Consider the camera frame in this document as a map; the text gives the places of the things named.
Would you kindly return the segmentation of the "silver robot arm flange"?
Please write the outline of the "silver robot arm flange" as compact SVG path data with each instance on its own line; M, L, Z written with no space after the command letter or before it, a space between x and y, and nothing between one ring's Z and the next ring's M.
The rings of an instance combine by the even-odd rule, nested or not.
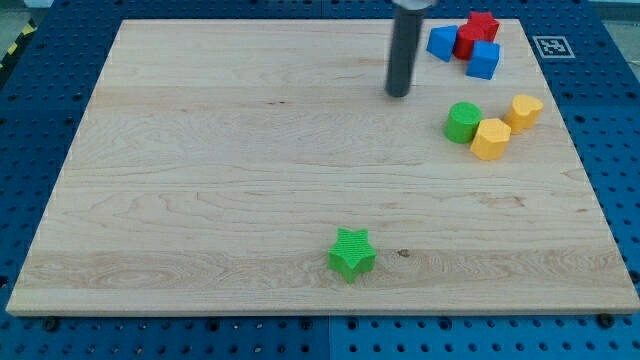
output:
M392 2L406 10L417 11L436 5L438 0L392 0Z

